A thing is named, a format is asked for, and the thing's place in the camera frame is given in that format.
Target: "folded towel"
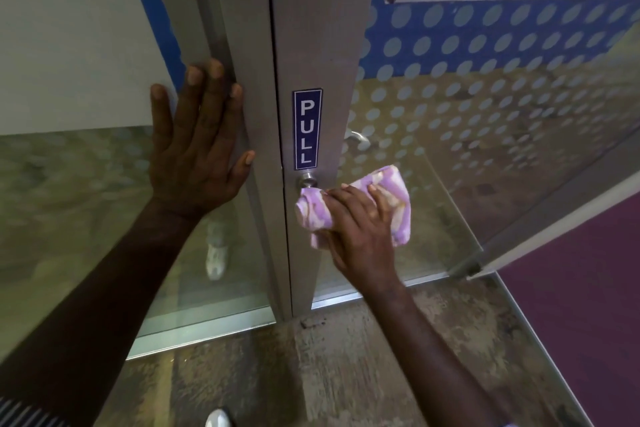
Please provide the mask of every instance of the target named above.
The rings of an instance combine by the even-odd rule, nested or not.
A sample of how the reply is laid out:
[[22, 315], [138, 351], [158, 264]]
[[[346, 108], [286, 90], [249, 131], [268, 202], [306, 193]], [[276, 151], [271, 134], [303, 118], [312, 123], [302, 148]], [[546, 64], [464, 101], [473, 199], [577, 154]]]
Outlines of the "folded towel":
[[[404, 245], [409, 241], [411, 234], [411, 204], [400, 171], [395, 165], [387, 165], [351, 183], [353, 187], [364, 191], [367, 196], [369, 196], [367, 190], [369, 184], [378, 186], [393, 210], [391, 220], [393, 246]], [[333, 226], [331, 213], [324, 204], [320, 189], [316, 187], [303, 188], [300, 192], [300, 199], [296, 203], [296, 215], [300, 225], [312, 232], [311, 246], [321, 249], [328, 248], [326, 239], [313, 233], [317, 230], [330, 230]]]

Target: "striped sleeve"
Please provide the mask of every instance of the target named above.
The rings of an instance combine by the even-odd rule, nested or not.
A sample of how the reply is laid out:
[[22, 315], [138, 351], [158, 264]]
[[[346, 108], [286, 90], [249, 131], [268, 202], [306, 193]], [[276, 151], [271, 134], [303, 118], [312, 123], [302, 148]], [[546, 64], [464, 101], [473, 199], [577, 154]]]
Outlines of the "striped sleeve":
[[41, 408], [0, 397], [0, 427], [69, 427], [69, 424]]

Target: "shoe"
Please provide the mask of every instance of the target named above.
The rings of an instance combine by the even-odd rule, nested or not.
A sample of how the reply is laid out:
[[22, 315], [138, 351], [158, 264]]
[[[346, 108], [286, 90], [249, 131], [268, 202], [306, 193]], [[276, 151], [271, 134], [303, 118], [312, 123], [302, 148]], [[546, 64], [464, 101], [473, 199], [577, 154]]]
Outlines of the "shoe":
[[220, 280], [227, 270], [228, 246], [209, 245], [207, 252], [207, 275], [210, 280]]
[[217, 408], [207, 417], [205, 427], [233, 427], [233, 423], [224, 410]]

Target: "forearm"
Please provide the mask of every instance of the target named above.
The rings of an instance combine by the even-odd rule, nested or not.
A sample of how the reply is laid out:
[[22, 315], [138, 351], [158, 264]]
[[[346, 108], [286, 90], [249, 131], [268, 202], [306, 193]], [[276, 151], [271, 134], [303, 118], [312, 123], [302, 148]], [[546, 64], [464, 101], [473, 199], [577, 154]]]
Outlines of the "forearm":
[[431, 326], [402, 283], [365, 299], [429, 425], [507, 425], [508, 419]]
[[0, 396], [72, 425], [91, 425], [196, 223], [149, 203], [98, 266], [5, 359]]

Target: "blue sign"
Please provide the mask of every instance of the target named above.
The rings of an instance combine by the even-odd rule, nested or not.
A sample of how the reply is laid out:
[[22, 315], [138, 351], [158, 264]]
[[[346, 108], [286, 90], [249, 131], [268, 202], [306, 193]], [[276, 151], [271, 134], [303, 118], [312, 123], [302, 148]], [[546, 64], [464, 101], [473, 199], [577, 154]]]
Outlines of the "blue sign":
[[318, 165], [322, 89], [293, 92], [293, 138], [296, 171]]

